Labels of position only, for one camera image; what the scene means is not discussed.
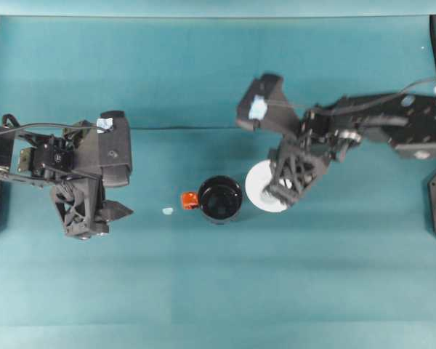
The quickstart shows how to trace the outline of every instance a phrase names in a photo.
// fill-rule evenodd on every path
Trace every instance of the cable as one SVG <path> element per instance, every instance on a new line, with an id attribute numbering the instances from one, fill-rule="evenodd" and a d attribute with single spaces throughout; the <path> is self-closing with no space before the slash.
<path id="1" fill-rule="evenodd" d="M 99 131 L 107 132 L 106 129 L 104 129 L 102 127 L 97 127 L 97 126 L 71 126 L 71 125 L 65 125 L 65 124 L 53 124 L 53 123 L 46 123 L 46 122 L 37 122 L 34 124 L 26 124 L 26 125 L 21 125 L 18 127 L 12 127 L 10 129 L 1 130 L 0 135 L 6 135 L 7 133 L 12 133 L 12 132 L 19 132 L 19 131 L 23 131 L 25 129 L 31 129 L 34 127 L 55 127 L 58 129 L 72 129 L 75 131 L 81 131 L 84 129 L 96 129 Z"/>
<path id="2" fill-rule="evenodd" d="M 319 107 L 307 107 L 306 105 L 302 105 L 302 104 L 297 105 L 297 104 L 291 104 L 291 103 L 285 103 L 285 102 L 273 101 L 273 100 L 268 100 L 267 104 L 279 106 L 279 107 L 286 107 L 286 108 L 306 108 L 307 111 L 314 111 L 314 112 L 316 112 L 320 115 L 323 115 L 323 116 L 335 116 L 335 115 L 342 115 L 342 114 L 348 114 L 348 113 L 356 113 L 358 111 L 364 111 L 364 110 L 370 109 L 370 108 L 375 107 L 377 105 L 394 100 L 397 97 L 404 95 L 408 90 L 410 90 L 418 85 L 429 84 L 432 82 L 436 82 L 436 78 L 433 77 L 433 78 L 426 78 L 426 79 L 417 80 L 417 81 L 412 82 L 411 84 L 407 85 L 406 87 L 401 89 L 399 92 L 392 93 L 390 95 L 385 95 L 383 97 L 379 97 L 375 100 L 372 100 L 370 102 L 363 103 L 360 105 L 353 105 L 350 107 L 337 108 L 337 109 L 333 109 L 331 111 L 328 111 L 326 109 L 322 109 Z"/>

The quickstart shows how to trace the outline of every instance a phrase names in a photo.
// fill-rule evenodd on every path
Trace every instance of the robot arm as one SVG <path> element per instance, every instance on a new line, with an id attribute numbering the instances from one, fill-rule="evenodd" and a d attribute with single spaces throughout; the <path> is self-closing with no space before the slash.
<path id="1" fill-rule="evenodd" d="M 271 180 L 265 191 L 287 207 L 365 138 L 388 143 L 403 158 L 436 157 L 436 97 L 343 97 L 328 107 L 308 108 L 300 119 L 282 85 L 283 78 L 272 74 L 255 79 L 238 105 L 236 123 L 283 136 L 269 152 Z"/>
<path id="2" fill-rule="evenodd" d="M 103 113 L 97 126 L 81 121 L 64 128 L 61 137 L 26 131 L 33 126 L 22 127 L 9 114 L 3 117 L 0 182 L 52 186 L 51 199 L 65 235 L 83 240 L 108 233 L 110 221 L 132 213 L 122 204 L 105 199 L 105 188 L 128 185 L 132 171 L 129 125 L 124 112 Z M 30 145 L 20 151 L 19 174 L 10 172 L 15 139 Z"/>

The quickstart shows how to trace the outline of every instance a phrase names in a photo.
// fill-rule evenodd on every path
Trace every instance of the black mug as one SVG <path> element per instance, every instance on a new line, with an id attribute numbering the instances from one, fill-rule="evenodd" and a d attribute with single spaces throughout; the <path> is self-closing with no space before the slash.
<path id="1" fill-rule="evenodd" d="M 234 179 L 216 176 L 203 182 L 197 193 L 183 193 L 181 199 L 184 209 L 200 208 L 211 222 L 225 224 L 234 220 L 239 213 L 242 189 Z"/>

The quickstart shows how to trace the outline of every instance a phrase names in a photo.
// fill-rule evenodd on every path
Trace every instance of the black cup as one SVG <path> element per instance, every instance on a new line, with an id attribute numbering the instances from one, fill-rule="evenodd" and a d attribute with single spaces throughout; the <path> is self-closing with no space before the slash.
<path id="1" fill-rule="evenodd" d="M 215 224 L 234 220 L 242 204 L 241 186 L 226 176 L 207 179 L 198 189 L 197 197 L 201 211 Z"/>

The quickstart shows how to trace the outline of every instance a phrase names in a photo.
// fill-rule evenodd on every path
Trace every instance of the teal table surface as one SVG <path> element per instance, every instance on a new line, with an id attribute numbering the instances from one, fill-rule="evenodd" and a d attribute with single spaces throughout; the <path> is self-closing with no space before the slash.
<path id="1" fill-rule="evenodd" d="M 254 76 L 309 104 L 398 89 L 435 74 L 427 21 L 1 18 L 0 116 L 124 109 L 134 171 L 108 198 L 135 213 L 77 241 L 48 190 L 5 185 L 0 348 L 436 348 L 436 160 L 366 142 L 282 214 L 245 200 L 218 226 L 179 206 L 278 144 L 233 128 Z M 142 129 L 169 126 L 205 128 Z"/>

